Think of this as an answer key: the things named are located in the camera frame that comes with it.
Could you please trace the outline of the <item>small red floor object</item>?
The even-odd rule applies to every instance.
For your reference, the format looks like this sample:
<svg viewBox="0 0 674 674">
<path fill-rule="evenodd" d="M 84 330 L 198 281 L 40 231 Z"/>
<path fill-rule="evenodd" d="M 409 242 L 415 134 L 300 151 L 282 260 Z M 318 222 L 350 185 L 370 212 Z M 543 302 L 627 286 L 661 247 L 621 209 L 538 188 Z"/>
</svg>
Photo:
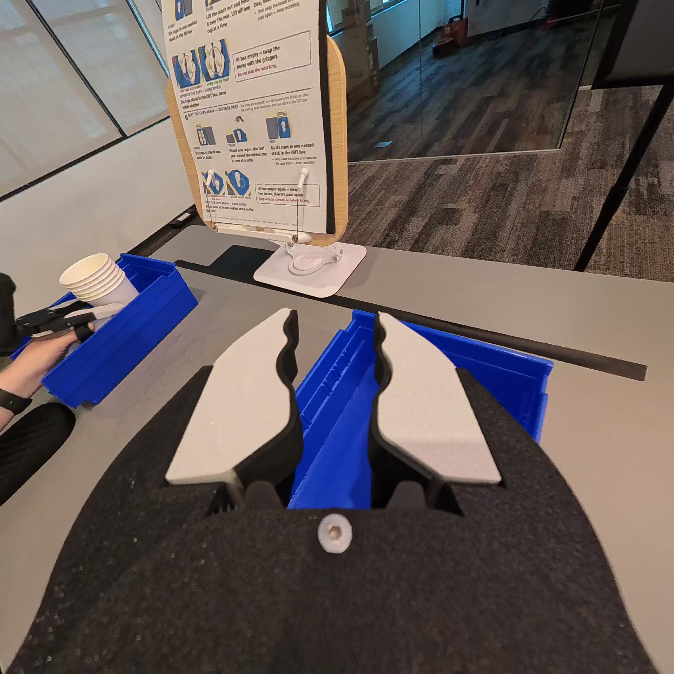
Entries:
<svg viewBox="0 0 674 674">
<path fill-rule="evenodd" d="M 433 44 L 434 58 L 444 57 L 458 49 L 467 41 L 468 18 L 459 15 L 452 16 L 443 24 L 440 39 Z"/>
</svg>

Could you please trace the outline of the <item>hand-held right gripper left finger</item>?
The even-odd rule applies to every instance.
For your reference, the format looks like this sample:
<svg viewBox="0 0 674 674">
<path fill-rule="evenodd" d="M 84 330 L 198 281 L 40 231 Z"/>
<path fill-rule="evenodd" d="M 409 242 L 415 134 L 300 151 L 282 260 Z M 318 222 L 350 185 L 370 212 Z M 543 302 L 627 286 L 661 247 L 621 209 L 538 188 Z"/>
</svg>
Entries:
<svg viewBox="0 0 674 674">
<path fill-rule="evenodd" d="M 166 472 L 169 484 L 219 483 L 244 495 L 265 482 L 289 505 L 302 459 L 298 345 L 298 313 L 282 308 L 215 360 Z"/>
</svg>

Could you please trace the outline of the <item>person's left hand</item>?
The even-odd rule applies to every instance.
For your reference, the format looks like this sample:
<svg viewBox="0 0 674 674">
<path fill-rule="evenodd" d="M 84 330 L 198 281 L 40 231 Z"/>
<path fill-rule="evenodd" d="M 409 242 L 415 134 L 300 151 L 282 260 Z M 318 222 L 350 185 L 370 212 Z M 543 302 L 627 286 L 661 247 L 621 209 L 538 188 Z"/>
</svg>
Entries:
<svg viewBox="0 0 674 674">
<path fill-rule="evenodd" d="M 1 389 L 21 398 L 33 397 L 41 388 L 42 379 L 77 341 L 75 330 L 31 340 L 20 355 L 1 372 Z"/>
</svg>

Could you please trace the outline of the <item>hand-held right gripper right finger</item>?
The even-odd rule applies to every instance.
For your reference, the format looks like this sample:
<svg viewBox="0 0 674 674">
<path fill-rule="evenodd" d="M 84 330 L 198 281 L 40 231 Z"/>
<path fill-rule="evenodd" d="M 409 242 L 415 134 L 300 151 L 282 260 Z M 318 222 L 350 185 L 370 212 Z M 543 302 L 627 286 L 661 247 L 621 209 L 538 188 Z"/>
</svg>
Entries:
<svg viewBox="0 0 674 674">
<path fill-rule="evenodd" d="M 426 506 L 460 508 L 452 484 L 495 486 L 502 477 L 457 367 L 389 313 L 374 320 L 371 507 L 392 504 L 412 483 Z"/>
</svg>

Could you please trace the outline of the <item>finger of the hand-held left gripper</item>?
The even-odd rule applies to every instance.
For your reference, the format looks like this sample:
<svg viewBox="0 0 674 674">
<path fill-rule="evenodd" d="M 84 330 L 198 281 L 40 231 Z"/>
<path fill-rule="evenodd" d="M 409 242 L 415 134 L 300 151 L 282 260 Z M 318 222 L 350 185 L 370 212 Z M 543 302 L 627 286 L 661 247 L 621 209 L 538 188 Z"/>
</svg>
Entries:
<svg viewBox="0 0 674 674">
<path fill-rule="evenodd" d="M 124 303 L 110 303 L 101 306 L 84 306 L 69 310 L 65 319 L 108 319 L 115 316 L 126 307 Z"/>
<path fill-rule="evenodd" d="M 90 322 L 88 325 L 89 327 L 87 330 L 91 334 L 97 332 L 99 329 L 101 329 L 104 325 L 108 324 L 112 318 L 102 318 L 102 319 L 97 319 L 93 322 Z M 62 336 L 69 335 L 71 333 L 75 334 L 77 333 L 77 330 L 83 328 L 82 325 L 76 326 L 76 327 L 71 327 L 66 330 L 61 330 L 57 332 L 43 332 L 43 333 L 38 333 L 37 335 L 32 336 L 32 340 L 48 340 L 48 339 L 54 339 L 54 338 L 60 338 Z"/>
</svg>

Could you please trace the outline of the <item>wooden instruction board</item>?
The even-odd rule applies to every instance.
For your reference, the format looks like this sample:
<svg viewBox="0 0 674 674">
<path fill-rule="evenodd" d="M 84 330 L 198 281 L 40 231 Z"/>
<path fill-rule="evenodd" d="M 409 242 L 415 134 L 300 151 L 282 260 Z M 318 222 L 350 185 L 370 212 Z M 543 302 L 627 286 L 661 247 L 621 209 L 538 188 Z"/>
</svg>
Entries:
<svg viewBox="0 0 674 674">
<path fill-rule="evenodd" d="M 171 117 L 212 229 L 333 237 L 339 209 L 326 1 L 162 1 Z"/>
</svg>

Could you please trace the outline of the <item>black textured pad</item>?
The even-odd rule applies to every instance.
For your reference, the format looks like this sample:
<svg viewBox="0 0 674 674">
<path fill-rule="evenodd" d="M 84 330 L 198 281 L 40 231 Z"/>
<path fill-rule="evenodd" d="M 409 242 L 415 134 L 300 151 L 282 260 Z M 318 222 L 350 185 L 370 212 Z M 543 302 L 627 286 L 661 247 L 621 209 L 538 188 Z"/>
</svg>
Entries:
<svg viewBox="0 0 674 674">
<path fill-rule="evenodd" d="M 4 504 L 67 441 L 76 424 L 71 409 L 41 405 L 1 434 L 1 504 Z"/>
</svg>

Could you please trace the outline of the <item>white board stand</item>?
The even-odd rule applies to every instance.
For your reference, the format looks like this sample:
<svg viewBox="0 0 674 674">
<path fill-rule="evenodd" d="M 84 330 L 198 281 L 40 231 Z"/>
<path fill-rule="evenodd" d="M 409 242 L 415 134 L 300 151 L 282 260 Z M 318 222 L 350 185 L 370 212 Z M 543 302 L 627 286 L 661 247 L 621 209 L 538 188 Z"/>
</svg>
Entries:
<svg viewBox="0 0 674 674">
<path fill-rule="evenodd" d="M 336 294 L 366 257 L 362 245 L 311 245 L 309 234 L 261 233 L 282 245 L 253 274 L 256 282 L 324 299 Z"/>
</svg>

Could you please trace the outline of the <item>blue plastic bin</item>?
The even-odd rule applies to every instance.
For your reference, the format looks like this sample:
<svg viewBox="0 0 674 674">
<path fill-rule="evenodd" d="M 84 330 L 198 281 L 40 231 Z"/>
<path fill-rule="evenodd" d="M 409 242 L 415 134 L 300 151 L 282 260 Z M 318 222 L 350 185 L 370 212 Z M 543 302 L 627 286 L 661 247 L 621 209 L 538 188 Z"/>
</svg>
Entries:
<svg viewBox="0 0 674 674">
<path fill-rule="evenodd" d="M 116 263 L 139 295 L 87 341 L 77 341 L 42 379 L 50 394 L 72 408 L 102 402 L 198 304 L 176 265 L 130 254 Z M 77 298 L 69 291 L 51 306 L 72 299 Z M 28 340 L 2 349 L 20 346 L 12 354 L 16 358 Z"/>
<path fill-rule="evenodd" d="M 464 336 L 407 322 L 456 366 L 467 369 L 539 442 L 553 362 Z M 374 315 L 354 310 L 297 389 L 303 457 L 290 510 L 369 509 L 367 458 L 374 376 Z"/>
</svg>

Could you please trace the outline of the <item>stack of nested white cups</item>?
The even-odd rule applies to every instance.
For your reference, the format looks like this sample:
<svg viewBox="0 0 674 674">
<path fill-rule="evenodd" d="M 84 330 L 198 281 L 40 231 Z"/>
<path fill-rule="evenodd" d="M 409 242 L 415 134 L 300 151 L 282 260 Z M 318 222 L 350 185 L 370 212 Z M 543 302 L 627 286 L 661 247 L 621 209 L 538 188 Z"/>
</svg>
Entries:
<svg viewBox="0 0 674 674">
<path fill-rule="evenodd" d="M 105 253 L 72 264 L 61 274 L 59 283 L 75 298 L 94 307 L 114 303 L 126 306 L 139 295 L 124 270 Z"/>
</svg>

